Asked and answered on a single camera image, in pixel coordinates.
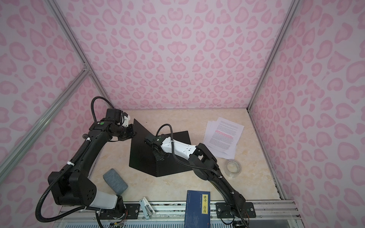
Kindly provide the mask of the grey black file folder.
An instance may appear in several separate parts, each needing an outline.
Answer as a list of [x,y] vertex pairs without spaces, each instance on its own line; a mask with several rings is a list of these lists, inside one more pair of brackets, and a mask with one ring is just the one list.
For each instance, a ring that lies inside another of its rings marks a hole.
[[171,154],[158,161],[153,153],[153,149],[144,142],[145,137],[153,136],[153,134],[136,119],[133,124],[136,135],[131,139],[129,167],[155,177],[192,170],[192,168],[178,164]]

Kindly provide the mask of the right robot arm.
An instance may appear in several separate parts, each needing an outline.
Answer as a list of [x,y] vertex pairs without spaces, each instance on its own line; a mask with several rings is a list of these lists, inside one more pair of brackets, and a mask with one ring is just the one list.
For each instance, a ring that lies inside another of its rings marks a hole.
[[217,159],[204,144],[190,145],[167,135],[147,136],[144,142],[152,149],[157,160],[171,155],[179,165],[191,168],[200,179],[209,181],[230,206],[231,213],[243,218],[246,199],[229,184]]

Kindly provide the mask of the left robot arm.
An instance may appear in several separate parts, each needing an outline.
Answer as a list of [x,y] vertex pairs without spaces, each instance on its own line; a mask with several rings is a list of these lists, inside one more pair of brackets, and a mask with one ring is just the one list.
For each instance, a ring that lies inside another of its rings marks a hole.
[[124,213],[125,206],[119,195],[97,189],[89,179],[94,161],[104,145],[114,137],[119,141],[133,138],[135,132],[129,123],[130,116],[119,109],[108,109],[105,118],[95,121],[89,128],[85,141],[73,158],[59,172],[52,172],[48,182],[58,205],[82,206]]

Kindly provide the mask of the grey sponge block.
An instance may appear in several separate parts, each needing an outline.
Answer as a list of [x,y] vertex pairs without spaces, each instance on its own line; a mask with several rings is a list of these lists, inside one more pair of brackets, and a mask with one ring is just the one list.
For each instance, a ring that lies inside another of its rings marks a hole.
[[122,195],[128,188],[127,183],[122,179],[115,169],[110,169],[103,175],[107,185],[117,194]]

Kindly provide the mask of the bottom white paper sheet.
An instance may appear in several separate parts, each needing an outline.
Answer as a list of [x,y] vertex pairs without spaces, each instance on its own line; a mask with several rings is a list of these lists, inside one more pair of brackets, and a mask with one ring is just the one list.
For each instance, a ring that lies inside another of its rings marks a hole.
[[208,135],[209,135],[209,132],[210,132],[210,129],[211,129],[211,125],[212,125],[212,121],[208,121],[207,125],[206,125],[206,130],[205,130],[205,134],[204,134],[204,138],[203,138],[203,142],[206,141]]

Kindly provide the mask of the white paper sheet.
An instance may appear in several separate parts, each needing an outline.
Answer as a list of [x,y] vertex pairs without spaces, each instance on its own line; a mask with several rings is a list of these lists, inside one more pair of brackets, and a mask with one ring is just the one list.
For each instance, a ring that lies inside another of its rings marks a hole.
[[207,125],[206,125],[206,130],[205,130],[205,134],[204,134],[204,138],[203,138],[203,142],[206,141],[208,135],[209,135],[209,132],[210,132],[210,129],[211,129],[211,125],[212,125],[212,121],[208,121]]
[[205,142],[203,142],[206,145],[210,145],[210,146],[217,146],[219,141],[216,139],[216,137],[214,136],[214,134],[216,133],[216,131],[218,130],[218,126],[219,126],[219,122],[218,121],[212,121],[212,125],[211,125],[211,129],[209,132],[209,135],[206,139]]

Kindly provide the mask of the middle white paper sheet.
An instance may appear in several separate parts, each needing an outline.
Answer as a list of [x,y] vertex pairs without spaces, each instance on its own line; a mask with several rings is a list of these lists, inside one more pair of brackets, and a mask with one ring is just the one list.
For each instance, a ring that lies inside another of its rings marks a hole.
[[216,133],[216,131],[218,130],[218,126],[219,126],[219,122],[218,121],[212,121],[212,125],[211,125],[211,129],[209,132],[209,135],[206,139],[205,142],[203,142],[206,145],[210,145],[210,146],[217,146],[219,141],[216,139],[216,137],[214,136],[214,134]]

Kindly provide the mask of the top printed paper sheet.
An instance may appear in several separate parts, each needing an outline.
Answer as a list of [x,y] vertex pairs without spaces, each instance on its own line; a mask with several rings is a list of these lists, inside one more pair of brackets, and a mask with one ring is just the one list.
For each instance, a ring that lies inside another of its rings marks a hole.
[[222,117],[219,117],[217,121],[219,122],[219,126],[214,136],[219,143],[217,146],[205,145],[215,157],[227,160],[234,159],[237,144],[244,130],[244,126]]

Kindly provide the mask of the aluminium diagonal beam left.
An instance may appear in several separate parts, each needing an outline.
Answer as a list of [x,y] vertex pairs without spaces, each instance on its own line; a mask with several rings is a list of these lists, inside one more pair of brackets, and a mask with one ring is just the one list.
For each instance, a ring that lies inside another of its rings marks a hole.
[[84,80],[89,76],[89,68],[83,69],[77,78],[73,80],[65,91],[55,100],[55,102],[46,110],[46,112],[37,120],[19,143],[12,148],[10,154],[1,163],[1,183],[11,174],[13,169],[18,165],[25,153],[40,137],[48,125],[57,116],[60,110],[70,100],[78,88],[82,85]]

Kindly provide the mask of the white bracket on rail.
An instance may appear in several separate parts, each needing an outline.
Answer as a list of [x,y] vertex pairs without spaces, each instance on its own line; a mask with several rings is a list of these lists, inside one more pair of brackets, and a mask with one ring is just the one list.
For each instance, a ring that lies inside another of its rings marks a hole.
[[144,218],[146,220],[150,220],[150,218],[156,214],[154,208],[152,207],[152,205],[150,204],[150,202],[147,200],[146,197],[143,197],[140,201],[139,201],[141,210],[144,214]]

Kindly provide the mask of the aluminium rail frame front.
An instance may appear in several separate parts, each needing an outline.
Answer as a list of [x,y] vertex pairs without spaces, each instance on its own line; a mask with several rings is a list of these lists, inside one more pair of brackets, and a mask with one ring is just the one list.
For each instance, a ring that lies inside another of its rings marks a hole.
[[[256,217],[249,216],[250,228],[303,228],[304,224],[296,204],[292,200],[250,200]],[[183,228],[184,201],[150,202],[155,214],[150,219],[138,210],[137,219],[123,221],[124,228]],[[57,220],[53,228],[98,228],[93,211],[82,210]]]

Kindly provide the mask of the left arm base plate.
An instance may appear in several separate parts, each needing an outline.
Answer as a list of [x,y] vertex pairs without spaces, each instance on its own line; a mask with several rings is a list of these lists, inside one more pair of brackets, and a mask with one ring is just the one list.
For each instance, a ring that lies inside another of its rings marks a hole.
[[102,220],[138,219],[139,211],[139,203],[127,203],[123,212],[118,212],[117,210],[101,210],[99,218]]

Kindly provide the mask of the aluminium corner post left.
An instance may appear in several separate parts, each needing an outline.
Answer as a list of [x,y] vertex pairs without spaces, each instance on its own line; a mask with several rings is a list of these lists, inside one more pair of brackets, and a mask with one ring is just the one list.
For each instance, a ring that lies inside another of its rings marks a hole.
[[74,49],[76,55],[79,57],[80,61],[82,62],[85,71],[88,72],[87,75],[91,78],[94,85],[98,89],[99,93],[104,98],[107,98],[110,102],[112,102],[111,98],[109,97],[109,95],[107,94],[105,88],[103,87],[101,81],[97,77],[97,74],[95,73],[93,67],[91,66],[91,63],[88,60],[88,58],[85,54],[85,51],[83,50],[79,40],[77,39],[77,36],[75,35],[72,28],[70,27],[70,25],[69,25],[69,23],[66,19],[66,16],[62,12],[62,10],[61,10],[59,4],[57,3],[57,1],[45,1],[45,3],[49,7],[50,12],[55,17],[55,20],[59,24],[60,28],[63,30],[66,38],[68,39],[68,41],[70,43],[70,45],[72,46],[72,48]]

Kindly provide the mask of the aluminium corner post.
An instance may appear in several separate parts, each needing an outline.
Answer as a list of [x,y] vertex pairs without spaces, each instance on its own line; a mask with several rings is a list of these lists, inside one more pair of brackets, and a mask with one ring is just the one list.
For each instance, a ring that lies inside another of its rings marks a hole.
[[66,38],[68,39],[68,41],[70,43],[70,45],[72,46],[72,48],[74,49],[76,55],[79,57],[80,61],[82,62],[85,71],[88,72],[87,75],[91,78],[94,85],[98,89],[99,93],[104,98],[107,98],[110,102],[112,102],[111,98],[109,97],[109,95],[107,94],[105,88],[103,87],[101,81],[97,77],[97,74],[95,73],[93,67],[91,66],[91,63],[88,60],[88,58],[85,54],[85,51],[83,50],[79,40],[77,39],[77,36],[75,35],[72,28],[70,27],[70,25],[69,25],[69,23],[66,19],[66,16],[62,12],[62,10],[61,10],[59,4],[57,3],[57,1],[45,1],[45,3],[49,7],[50,12],[55,17],[55,20],[59,24],[60,28],[63,30]]
[[274,63],[274,60],[276,58],[277,53],[279,52],[279,49],[285,40],[285,37],[287,33],[290,30],[290,27],[298,13],[298,10],[300,9],[303,1],[300,0],[294,0],[291,2],[291,5],[288,9],[288,12],[284,18],[283,24],[278,31],[278,35],[275,39],[275,42],[273,43],[273,46],[271,48],[270,54],[268,55],[268,59],[264,65],[263,71],[261,72],[261,75],[259,77],[258,83],[253,91],[252,98],[248,104],[247,111],[250,113],[253,109],[254,103],[259,95],[259,92],[263,86],[264,80],[267,77],[269,70]]

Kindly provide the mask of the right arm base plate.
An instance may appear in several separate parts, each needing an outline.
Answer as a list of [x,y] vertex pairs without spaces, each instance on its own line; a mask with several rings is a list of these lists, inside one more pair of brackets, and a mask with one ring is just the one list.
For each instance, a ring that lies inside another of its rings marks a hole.
[[[232,219],[233,212],[230,205],[225,202],[217,202],[216,206],[216,214],[219,219]],[[241,214],[244,218],[256,218],[255,208],[252,202],[246,202]]]

